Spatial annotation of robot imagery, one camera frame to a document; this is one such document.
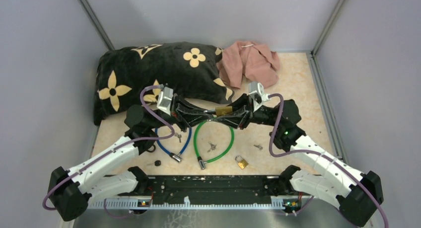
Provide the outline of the large brass padlock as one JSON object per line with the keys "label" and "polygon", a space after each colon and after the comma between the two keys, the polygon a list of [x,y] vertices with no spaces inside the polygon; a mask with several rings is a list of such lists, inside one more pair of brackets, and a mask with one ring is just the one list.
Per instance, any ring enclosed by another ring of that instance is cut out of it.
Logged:
{"label": "large brass padlock", "polygon": [[220,116],[224,116],[224,115],[232,113],[233,107],[232,106],[220,106],[220,107],[216,107],[215,109],[206,109],[204,112],[207,113],[207,114],[211,114],[214,117],[220,117]]}

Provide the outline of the silver key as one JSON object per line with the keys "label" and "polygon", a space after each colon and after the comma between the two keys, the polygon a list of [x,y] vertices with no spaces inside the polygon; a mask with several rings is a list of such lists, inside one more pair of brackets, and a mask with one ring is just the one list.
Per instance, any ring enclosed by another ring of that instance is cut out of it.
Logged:
{"label": "silver key", "polygon": [[179,143],[181,143],[182,135],[178,134],[178,133],[175,133],[174,136],[178,139]]}

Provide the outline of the black padlock key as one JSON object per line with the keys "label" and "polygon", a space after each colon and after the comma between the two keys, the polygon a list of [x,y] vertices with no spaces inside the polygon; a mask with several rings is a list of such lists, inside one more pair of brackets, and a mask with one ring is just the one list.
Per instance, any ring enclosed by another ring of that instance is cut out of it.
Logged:
{"label": "black padlock key", "polygon": [[151,162],[151,163],[148,163],[147,165],[146,165],[147,167],[159,167],[159,166],[161,166],[161,161],[160,160],[156,160],[156,161],[154,161],[154,162]]}

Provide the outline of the blue cable lock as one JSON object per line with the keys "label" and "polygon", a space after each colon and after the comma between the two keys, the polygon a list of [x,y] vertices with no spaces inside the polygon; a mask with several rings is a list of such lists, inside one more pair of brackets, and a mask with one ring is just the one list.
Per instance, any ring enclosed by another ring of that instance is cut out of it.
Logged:
{"label": "blue cable lock", "polygon": [[173,160],[175,160],[176,162],[178,162],[178,163],[181,163],[182,162],[182,158],[181,158],[181,155],[185,152],[185,150],[187,149],[187,146],[189,145],[189,143],[190,143],[190,141],[191,141],[191,138],[192,138],[192,128],[191,127],[189,127],[189,129],[188,129],[188,136],[187,136],[187,139],[186,139],[186,141],[185,141],[185,143],[184,143],[184,145],[182,146],[182,148],[180,149],[180,151],[177,153],[177,154],[174,154],[174,153],[172,153],[172,152],[170,152],[168,149],[166,149],[163,145],[162,145],[162,143],[160,142],[160,140],[158,140],[158,141],[156,141],[157,142],[157,145],[159,146],[159,148],[164,152],[164,153],[166,153],[170,158],[172,158]]}

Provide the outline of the small brass padlock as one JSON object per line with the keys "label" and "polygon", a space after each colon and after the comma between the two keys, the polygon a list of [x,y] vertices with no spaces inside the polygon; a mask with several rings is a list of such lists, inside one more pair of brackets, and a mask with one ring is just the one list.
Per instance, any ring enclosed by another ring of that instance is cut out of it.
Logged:
{"label": "small brass padlock", "polygon": [[235,157],[235,161],[241,169],[245,169],[249,165],[249,163],[240,155]]}

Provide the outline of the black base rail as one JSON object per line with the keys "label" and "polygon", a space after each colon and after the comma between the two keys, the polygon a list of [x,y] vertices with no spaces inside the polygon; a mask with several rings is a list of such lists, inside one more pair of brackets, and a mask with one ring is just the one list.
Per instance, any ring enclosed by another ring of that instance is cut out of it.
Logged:
{"label": "black base rail", "polygon": [[149,177],[146,188],[123,196],[151,196],[154,205],[233,207],[281,205],[298,208],[305,195],[293,191],[279,176],[267,175],[157,175]]}

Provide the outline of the black floral pillow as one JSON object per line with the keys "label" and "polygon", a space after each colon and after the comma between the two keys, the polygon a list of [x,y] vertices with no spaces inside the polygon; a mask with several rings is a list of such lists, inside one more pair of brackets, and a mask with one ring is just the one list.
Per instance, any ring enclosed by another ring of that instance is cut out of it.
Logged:
{"label": "black floral pillow", "polygon": [[232,102],[234,91],[220,78],[222,50],[191,42],[149,44],[110,50],[100,57],[95,79],[93,123],[127,111],[144,100],[156,104],[160,89],[141,95],[151,85],[165,84],[184,98],[217,104]]}

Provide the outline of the pink cloth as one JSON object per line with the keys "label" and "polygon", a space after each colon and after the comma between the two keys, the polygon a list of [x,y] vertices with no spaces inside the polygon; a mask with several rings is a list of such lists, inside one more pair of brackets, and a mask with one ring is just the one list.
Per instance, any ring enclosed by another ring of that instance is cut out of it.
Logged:
{"label": "pink cloth", "polygon": [[236,41],[223,49],[216,65],[222,81],[233,88],[240,88],[244,77],[261,83],[264,88],[273,86],[281,70],[278,54],[268,45],[253,41]]}

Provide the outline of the small padlock key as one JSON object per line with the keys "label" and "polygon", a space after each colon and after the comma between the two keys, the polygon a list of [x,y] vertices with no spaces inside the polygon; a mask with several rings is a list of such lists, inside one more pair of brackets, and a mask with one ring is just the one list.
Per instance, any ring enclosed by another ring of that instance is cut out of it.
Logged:
{"label": "small padlock key", "polygon": [[260,150],[260,151],[263,149],[263,147],[261,145],[254,145],[254,147],[258,148],[258,150]]}

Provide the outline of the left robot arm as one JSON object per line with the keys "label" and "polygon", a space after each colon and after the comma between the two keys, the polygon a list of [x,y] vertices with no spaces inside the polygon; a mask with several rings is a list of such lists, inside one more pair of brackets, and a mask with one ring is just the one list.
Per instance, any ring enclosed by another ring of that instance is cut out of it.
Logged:
{"label": "left robot arm", "polygon": [[52,171],[43,208],[57,211],[63,221],[78,218],[88,206],[99,199],[134,192],[148,191],[148,176],[138,167],[108,177],[106,174],[119,165],[146,152],[157,140],[171,138],[177,125],[182,131],[215,117],[215,110],[197,107],[180,96],[160,95],[152,110],[144,99],[131,106],[125,123],[129,130],[105,149],[87,161]]}

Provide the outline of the green lock keys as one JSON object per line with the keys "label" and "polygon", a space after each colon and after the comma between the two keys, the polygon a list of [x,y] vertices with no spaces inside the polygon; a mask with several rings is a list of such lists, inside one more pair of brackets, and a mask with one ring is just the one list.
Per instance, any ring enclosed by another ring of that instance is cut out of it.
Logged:
{"label": "green lock keys", "polygon": [[211,151],[214,151],[214,150],[216,150],[216,144],[213,144],[212,142],[209,142],[209,145],[210,145],[210,148],[208,149],[208,151],[207,152],[211,152]]}

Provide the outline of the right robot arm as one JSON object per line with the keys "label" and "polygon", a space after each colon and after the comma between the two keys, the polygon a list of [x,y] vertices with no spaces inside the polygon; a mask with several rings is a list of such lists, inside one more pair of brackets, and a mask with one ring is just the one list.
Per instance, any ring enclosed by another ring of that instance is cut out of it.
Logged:
{"label": "right robot arm", "polygon": [[272,126],[269,152],[273,157],[292,155],[311,166],[310,174],[296,165],[288,166],[272,184],[276,193],[306,193],[332,206],[355,226],[362,227],[381,212],[383,191],[381,179],[373,171],[363,173],[342,162],[316,142],[298,126],[301,120],[294,100],[281,99],[275,107],[264,102],[274,95],[242,95],[229,105],[228,112],[217,113],[215,119],[235,129],[249,124]]}

